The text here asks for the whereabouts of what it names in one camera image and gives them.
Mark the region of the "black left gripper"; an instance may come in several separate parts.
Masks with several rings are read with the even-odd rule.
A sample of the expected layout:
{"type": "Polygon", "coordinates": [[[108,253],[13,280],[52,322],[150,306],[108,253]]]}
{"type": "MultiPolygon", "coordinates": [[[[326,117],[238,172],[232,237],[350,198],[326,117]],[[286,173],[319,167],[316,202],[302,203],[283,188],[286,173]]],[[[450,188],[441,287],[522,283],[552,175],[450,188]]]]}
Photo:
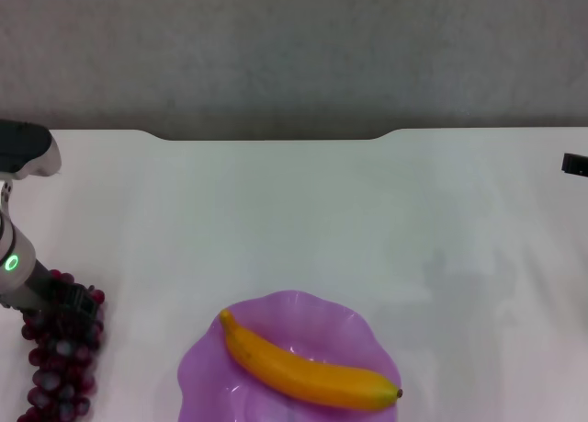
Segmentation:
{"type": "MultiPolygon", "coordinates": [[[[35,268],[25,283],[28,294],[25,312],[35,313],[49,307],[62,293],[65,283],[61,272],[35,268]]],[[[63,308],[82,317],[95,317],[98,304],[86,287],[70,284],[65,286],[63,308]]]]}

